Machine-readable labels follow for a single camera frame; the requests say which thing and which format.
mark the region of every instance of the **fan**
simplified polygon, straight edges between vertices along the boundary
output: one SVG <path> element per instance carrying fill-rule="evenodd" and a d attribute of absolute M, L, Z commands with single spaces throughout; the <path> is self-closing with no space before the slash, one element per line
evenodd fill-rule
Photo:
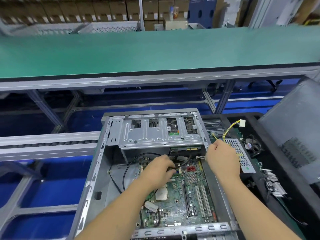
<path fill-rule="evenodd" d="M 242 143 L 244 144 L 245 149 L 249 152 L 251 158 L 256 157 L 262 152 L 260 142 L 252 134 L 247 136 Z"/>

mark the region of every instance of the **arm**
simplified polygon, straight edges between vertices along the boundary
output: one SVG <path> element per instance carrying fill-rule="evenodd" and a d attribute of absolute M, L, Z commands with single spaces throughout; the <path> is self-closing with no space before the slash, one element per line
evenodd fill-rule
<path fill-rule="evenodd" d="M 176 170 L 174 163 L 167 155 L 156 157 L 140 177 L 109 206 L 107 206 L 90 224 L 76 237 L 76 240 L 128 240 L 135 229 L 141 206 L 148 194 L 164 186 Z"/>
<path fill-rule="evenodd" d="M 217 140 L 209 146 L 206 160 L 222 185 L 247 240 L 300 240 L 242 183 L 234 148 Z"/>

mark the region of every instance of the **white connector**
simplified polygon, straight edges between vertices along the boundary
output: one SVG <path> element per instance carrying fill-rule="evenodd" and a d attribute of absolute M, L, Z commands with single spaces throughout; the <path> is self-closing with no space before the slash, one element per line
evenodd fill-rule
<path fill-rule="evenodd" d="M 240 120 L 239 127 L 246 127 L 246 121 Z"/>

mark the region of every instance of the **green circuit board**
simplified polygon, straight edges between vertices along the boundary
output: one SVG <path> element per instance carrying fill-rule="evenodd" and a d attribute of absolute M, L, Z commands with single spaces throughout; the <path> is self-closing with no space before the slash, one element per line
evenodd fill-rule
<path fill-rule="evenodd" d="M 138 162 L 139 174 L 149 162 L 147 158 Z M 151 192 L 147 199 L 158 206 L 159 212 L 154 213 L 146 207 L 141 210 L 144 228 L 157 227 L 158 224 L 159 227 L 170 227 L 217 221 L 202 164 L 198 159 L 190 159 L 189 164 L 177 170 L 163 188 L 158 189 L 155 195 Z"/>

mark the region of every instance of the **circuit board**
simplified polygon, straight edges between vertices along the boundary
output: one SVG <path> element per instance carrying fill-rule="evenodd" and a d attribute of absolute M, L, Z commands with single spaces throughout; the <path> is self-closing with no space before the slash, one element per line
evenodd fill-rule
<path fill-rule="evenodd" d="M 149 162 L 148 158 L 138 162 L 138 174 Z M 194 225 L 217 221 L 202 164 L 198 159 L 190 159 L 189 164 L 177 169 L 163 188 L 158 189 L 155 195 L 154 192 L 151 192 L 146 199 L 158 206 L 159 212 L 152 212 L 146 207 L 141 210 L 144 228 Z"/>

